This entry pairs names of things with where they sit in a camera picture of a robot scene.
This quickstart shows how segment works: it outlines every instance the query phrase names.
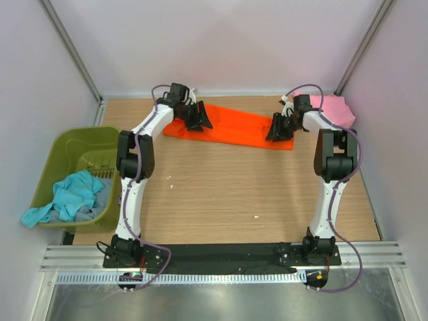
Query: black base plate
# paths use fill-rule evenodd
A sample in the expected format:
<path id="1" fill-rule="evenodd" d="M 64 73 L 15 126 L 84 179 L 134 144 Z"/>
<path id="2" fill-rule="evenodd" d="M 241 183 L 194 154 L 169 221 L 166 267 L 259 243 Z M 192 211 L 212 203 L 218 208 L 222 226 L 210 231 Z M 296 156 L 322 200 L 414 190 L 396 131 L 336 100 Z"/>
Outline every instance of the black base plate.
<path id="1" fill-rule="evenodd" d="M 229 274 L 286 274 L 294 273 L 294 267 L 325 266 L 325 255 L 305 257 L 302 244 L 298 243 L 250 243 L 250 244 L 180 244 L 163 245 L 173 255 L 164 274 L 229 275 Z M 329 257 L 330 265 L 341 265 L 337 246 Z M 144 246 L 148 273 L 157 273 L 167 260 L 167 253 Z"/>

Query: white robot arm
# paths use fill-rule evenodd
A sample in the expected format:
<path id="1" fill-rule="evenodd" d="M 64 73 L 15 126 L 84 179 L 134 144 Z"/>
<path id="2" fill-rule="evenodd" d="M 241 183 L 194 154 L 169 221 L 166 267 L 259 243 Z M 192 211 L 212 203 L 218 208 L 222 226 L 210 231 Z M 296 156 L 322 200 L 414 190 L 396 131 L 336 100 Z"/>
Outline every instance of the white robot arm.
<path id="1" fill-rule="evenodd" d="M 331 131 L 341 132 L 341 130 L 327 124 L 320 117 L 318 111 L 306 112 L 303 115 L 302 124 L 303 128 L 315 134 L 316 136 L 318 135 L 320 129 L 329 129 Z M 323 177 L 319 177 L 318 180 L 320 182 L 318 200 L 316 202 L 315 215 L 311 224 L 309 225 L 309 230 L 313 236 L 318 236 L 321 239 L 330 239 L 331 237 L 334 237 L 334 233 L 330 228 L 330 224 L 328 224 L 328 206 L 333 195 L 333 188 L 336 186 L 338 180 L 331 180 L 326 182 Z M 347 183 L 342 183 L 338 186 L 338 190 L 334 198 L 331 217 L 333 226 L 336 225 L 339 202 L 346 184 Z"/>
<path id="2" fill-rule="evenodd" d="M 175 118 L 184 120 L 187 130 L 203 131 L 203 126 L 212 128 L 204 103 L 196 101 L 195 90 L 172 84 L 169 92 L 156 101 L 150 114 L 138 126 L 119 134 L 116 167 L 122 179 L 122 201 L 116 233 L 105 251 L 105 268 L 119 268 L 126 262 L 134 266 L 142 257 L 141 246 L 135 236 L 141 234 L 142 196 L 154 170 L 153 142 Z M 140 147 L 140 164 L 138 156 L 131 152 L 136 141 Z"/>
<path id="3" fill-rule="evenodd" d="M 320 189 L 315 215 L 302 243 L 306 256 L 331 256 L 336 240 L 330 224 L 335 226 L 340 198 L 347 184 L 343 182 L 338 185 L 338 182 L 357 166 L 356 139 L 347 131 L 332 126 L 332 122 L 327 122 L 325 114 L 320 114 L 317 108 L 310 105 L 309 95 L 295 96 L 293 103 L 283 96 L 280 102 L 285 106 L 284 111 L 274 114 L 266 140 L 291 139 L 298 129 L 312 132 L 318 137 L 314 170 L 319 176 Z"/>
<path id="4" fill-rule="evenodd" d="M 132 129 L 134 134 L 140 132 L 139 135 L 148 135 L 152 137 L 152 140 L 156 140 L 157 136 L 162 132 L 166 125 L 170 124 L 174 120 L 174 109 L 171 107 L 158 104 L 158 110 L 152 109 L 151 113 L 144 119 L 137 127 Z M 134 177 L 122 177 L 122 196 L 125 195 L 129 183 Z M 144 188 L 146 187 L 148 179 L 142 179 L 139 182 L 132 182 L 130 185 L 130 191 L 128 199 L 126 200 L 126 215 L 128 224 L 131 230 L 140 235 L 140 212 L 142 195 Z M 116 228 L 116 234 L 121 239 L 134 239 L 129 232 L 129 229 L 124 224 L 124 202 L 120 204 L 120 217 L 118 227 Z"/>

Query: gray cloth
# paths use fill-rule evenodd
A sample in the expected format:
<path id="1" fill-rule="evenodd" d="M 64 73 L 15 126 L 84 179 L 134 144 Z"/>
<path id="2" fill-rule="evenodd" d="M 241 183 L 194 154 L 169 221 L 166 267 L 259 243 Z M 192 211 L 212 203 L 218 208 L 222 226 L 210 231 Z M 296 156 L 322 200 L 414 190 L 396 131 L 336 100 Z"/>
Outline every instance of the gray cloth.
<path id="1" fill-rule="evenodd" d="M 75 222 L 86 222 L 96 218 L 106 208 L 108 199 L 110 198 L 110 190 L 112 189 L 112 179 L 99 179 L 103 184 L 104 188 L 96 193 L 96 200 L 94 206 L 89 209 L 87 206 L 80 207 L 80 210 L 74 217 Z M 60 219 L 60 212 L 52 209 L 50 211 L 49 223 L 64 223 Z"/>

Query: teal towel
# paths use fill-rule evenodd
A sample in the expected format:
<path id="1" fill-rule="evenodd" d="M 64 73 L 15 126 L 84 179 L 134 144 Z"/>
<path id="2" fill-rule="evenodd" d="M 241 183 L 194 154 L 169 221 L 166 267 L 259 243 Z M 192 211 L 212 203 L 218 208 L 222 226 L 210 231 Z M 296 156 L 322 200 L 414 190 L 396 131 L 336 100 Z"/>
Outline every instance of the teal towel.
<path id="1" fill-rule="evenodd" d="M 82 206 L 87 206 L 89 209 L 94 206 L 95 194 L 103 188 L 102 182 L 87 170 L 71 174 L 53 185 L 51 203 L 39 209 L 29 209 L 22 216 L 21 222 L 28 227 L 34 227 L 39 222 L 47 223 L 51 209 L 60 212 L 62 221 L 73 222 Z"/>

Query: metal floor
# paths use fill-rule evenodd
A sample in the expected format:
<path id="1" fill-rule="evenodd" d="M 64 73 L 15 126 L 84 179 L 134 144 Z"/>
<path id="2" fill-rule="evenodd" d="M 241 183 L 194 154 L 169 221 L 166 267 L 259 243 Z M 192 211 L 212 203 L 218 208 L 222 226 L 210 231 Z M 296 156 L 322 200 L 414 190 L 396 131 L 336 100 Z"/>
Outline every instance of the metal floor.
<path id="1" fill-rule="evenodd" d="M 357 269 L 331 270 L 326 288 L 346 286 L 356 274 Z M 117 294 L 103 300 L 112 292 Z M 401 321 L 405 317 L 389 269 L 372 268 L 363 271 L 359 284 L 339 294 L 316 293 L 303 284 L 151 286 L 133 294 L 118 292 L 118 286 L 112 285 L 55 285 L 46 320 Z"/>

